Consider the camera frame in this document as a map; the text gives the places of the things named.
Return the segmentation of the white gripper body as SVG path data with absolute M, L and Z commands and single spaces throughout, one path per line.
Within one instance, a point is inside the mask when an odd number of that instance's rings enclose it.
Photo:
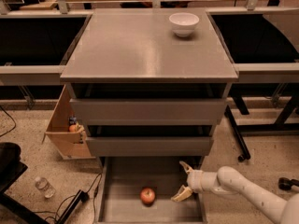
M 195 193 L 201 193 L 203 191 L 202 179 L 203 171 L 201 170 L 191 170 L 187 176 L 188 187 Z

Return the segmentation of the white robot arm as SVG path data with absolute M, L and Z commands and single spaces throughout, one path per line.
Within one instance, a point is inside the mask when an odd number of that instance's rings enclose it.
M 171 198 L 182 202 L 194 193 L 211 192 L 221 197 L 240 194 L 274 224 L 299 224 L 299 194 L 288 201 L 246 179 L 236 169 L 222 166 L 217 172 L 193 169 L 180 161 L 187 174 L 187 185 L 182 185 Z

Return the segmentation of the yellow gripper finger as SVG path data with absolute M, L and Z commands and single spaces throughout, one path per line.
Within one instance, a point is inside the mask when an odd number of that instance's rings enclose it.
M 192 190 L 182 185 L 178 192 L 171 198 L 173 202 L 182 202 L 192 196 Z
M 180 161 L 179 164 L 182 166 L 187 175 L 193 171 L 193 168 L 185 161 Z

